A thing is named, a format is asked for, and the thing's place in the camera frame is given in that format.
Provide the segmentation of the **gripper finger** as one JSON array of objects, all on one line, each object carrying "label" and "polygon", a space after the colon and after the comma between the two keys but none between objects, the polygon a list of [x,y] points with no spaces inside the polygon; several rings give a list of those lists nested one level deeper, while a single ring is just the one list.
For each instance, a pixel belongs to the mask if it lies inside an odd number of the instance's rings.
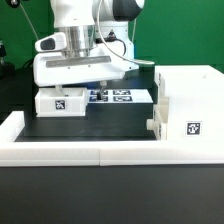
[{"label": "gripper finger", "polygon": [[97,100],[103,100],[103,95],[104,95],[104,89],[107,86],[107,81],[100,81],[100,89],[97,92]]},{"label": "gripper finger", "polygon": [[61,97],[67,97],[67,95],[64,93],[63,88],[61,85],[56,85],[55,86],[56,92],[59,96]]}]

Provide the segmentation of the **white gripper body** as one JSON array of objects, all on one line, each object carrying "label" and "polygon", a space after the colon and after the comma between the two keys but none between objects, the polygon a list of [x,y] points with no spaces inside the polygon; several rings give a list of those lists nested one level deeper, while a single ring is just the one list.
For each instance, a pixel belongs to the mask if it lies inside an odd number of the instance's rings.
[{"label": "white gripper body", "polygon": [[119,59],[104,44],[96,45],[86,56],[66,56],[68,46],[62,32],[35,43],[34,81],[39,87],[63,86],[122,79],[139,69],[133,62]]}]

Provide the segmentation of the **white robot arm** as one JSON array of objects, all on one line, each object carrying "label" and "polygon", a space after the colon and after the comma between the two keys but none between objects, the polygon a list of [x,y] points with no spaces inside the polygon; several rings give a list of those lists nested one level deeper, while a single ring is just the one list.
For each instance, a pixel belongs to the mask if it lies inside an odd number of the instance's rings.
[{"label": "white robot arm", "polygon": [[62,87],[121,79],[138,68],[128,23],[145,0],[50,0],[55,32],[35,43],[34,81]]}]

